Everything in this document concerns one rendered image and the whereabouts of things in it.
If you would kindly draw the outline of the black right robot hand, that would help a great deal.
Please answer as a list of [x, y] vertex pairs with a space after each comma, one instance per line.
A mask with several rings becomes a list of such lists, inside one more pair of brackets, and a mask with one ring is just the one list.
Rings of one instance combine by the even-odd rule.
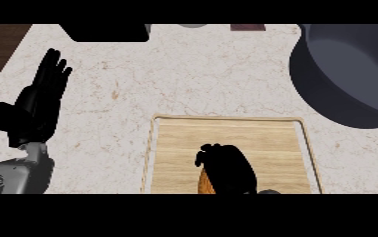
[[204, 170], [217, 194], [255, 194], [257, 177], [251, 164], [233, 145], [204, 144], [196, 153], [195, 166]]

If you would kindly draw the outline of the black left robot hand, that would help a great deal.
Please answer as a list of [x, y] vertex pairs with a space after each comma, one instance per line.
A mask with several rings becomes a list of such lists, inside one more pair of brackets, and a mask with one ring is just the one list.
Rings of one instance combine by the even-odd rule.
[[51, 138], [71, 72], [60, 52], [50, 48], [32, 83], [22, 89], [15, 104], [0, 102], [0, 131], [7, 133], [10, 148], [29, 142], [44, 143]]

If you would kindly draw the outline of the golden brown croissant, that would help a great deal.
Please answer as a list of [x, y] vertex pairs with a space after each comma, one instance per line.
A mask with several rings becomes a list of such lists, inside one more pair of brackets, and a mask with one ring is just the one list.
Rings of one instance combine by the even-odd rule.
[[215, 193], [205, 170], [201, 170], [201, 174], [199, 174], [198, 193], [199, 194], [214, 194]]

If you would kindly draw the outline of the pale wooden tray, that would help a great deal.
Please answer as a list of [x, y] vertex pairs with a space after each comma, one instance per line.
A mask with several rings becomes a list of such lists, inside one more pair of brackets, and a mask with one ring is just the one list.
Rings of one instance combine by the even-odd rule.
[[320, 194], [323, 186], [304, 122], [295, 117], [174, 116], [150, 120], [140, 191], [193, 194], [204, 190], [195, 155], [205, 144], [242, 151], [257, 188]]

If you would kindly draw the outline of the dark grey pot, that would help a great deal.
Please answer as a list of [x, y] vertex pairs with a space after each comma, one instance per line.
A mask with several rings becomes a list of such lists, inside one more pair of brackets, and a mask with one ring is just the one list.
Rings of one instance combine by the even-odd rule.
[[332, 122], [378, 128], [378, 24], [299, 24], [289, 55], [297, 93]]

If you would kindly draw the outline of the dark brown wooden panel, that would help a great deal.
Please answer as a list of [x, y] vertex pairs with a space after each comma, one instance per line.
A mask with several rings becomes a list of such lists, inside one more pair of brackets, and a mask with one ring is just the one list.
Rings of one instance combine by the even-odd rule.
[[29, 24], [0, 24], [0, 71], [29, 31]]

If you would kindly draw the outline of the black appliance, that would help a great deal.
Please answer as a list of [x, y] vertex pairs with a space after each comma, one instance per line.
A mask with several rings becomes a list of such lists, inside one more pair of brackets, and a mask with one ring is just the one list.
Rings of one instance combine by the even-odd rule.
[[75, 42], [146, 42], [149, 24], [62, 24]]

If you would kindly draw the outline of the maroon flat object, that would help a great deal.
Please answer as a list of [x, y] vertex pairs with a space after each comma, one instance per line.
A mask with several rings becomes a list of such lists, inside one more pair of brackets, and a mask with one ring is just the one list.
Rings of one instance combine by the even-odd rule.
[[266, 31], [264, 24], [230, 24], [232, 31]]

